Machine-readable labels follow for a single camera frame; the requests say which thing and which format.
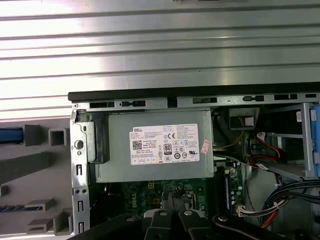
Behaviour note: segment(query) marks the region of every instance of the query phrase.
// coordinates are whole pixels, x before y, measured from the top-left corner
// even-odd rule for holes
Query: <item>red sticker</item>
[[[201,153],[202,154],[207,154],[209,147],[210,147],[211,142],[208,140],[204,140],[202,148],[201,148]]]

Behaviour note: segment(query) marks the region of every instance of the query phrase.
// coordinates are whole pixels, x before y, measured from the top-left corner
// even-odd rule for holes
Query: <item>warning label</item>
[[[197,124],[139,126],[129,137],[132,165],[200,160]]]

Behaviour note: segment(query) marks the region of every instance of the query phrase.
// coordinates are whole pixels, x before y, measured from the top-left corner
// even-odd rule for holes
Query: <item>connector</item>
[[[236,205],[236,215],[239,217],[239,218],[242,218],[242,217],[245,217],[246,215],[244,215],[243,213],[241,213],[241,210],[245,210],[246,207],[242,204],[237,204]]]

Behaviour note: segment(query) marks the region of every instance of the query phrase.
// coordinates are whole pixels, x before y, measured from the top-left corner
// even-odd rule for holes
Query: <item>barcode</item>
[[[142,149],[142,141],[132,141],[133,150],[141,150]]]

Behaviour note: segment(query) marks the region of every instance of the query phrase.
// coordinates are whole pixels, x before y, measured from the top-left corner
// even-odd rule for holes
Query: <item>corrugated metal surface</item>
[[[0,1],[0,119],[68,92],[316,82],[319,0]]]

